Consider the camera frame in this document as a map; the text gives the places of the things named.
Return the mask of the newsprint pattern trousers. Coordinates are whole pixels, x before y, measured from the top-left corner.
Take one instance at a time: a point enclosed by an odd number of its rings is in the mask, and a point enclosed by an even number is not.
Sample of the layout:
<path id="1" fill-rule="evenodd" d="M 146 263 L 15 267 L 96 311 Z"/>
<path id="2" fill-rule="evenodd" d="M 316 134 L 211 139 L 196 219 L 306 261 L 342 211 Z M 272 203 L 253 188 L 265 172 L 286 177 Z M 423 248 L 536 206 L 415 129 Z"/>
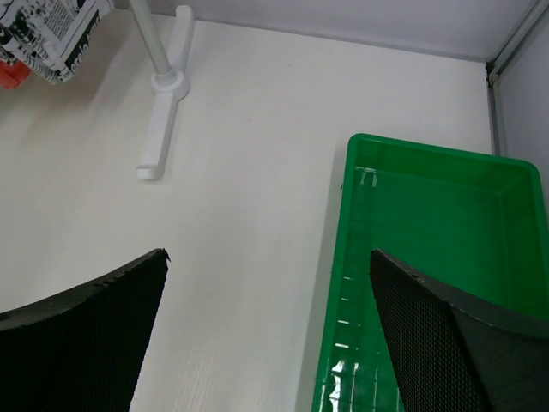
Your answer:
<path id="1" fill-rule="evenodd" d="M 49 83 L 73 77 L 113 1 L 2 1 L 1 61 L 25 64 Z"/>

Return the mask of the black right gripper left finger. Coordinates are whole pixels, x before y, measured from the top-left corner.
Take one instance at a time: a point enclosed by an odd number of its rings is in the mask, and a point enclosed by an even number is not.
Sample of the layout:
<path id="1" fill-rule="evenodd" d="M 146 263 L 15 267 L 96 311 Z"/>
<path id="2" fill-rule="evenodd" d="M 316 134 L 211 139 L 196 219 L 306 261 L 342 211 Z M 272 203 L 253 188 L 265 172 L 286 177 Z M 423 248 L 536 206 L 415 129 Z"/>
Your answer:
<path id="1" fill-rule="evenodd" d="M 122 267 L 1 315 L 3 411 L 127 411 L 169 255 Z"/>

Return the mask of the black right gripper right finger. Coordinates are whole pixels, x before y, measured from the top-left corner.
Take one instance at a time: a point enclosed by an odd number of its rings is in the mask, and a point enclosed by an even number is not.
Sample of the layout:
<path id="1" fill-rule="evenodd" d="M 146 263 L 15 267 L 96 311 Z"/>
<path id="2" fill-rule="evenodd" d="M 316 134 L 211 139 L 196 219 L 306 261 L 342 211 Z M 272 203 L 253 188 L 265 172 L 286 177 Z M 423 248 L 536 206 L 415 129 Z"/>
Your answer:
<path id="1" fill-rule="evenodd" d="M 546 411 L 548 323 L 466 293 L 388 253 L 370 280 L 406 411 Z"/>

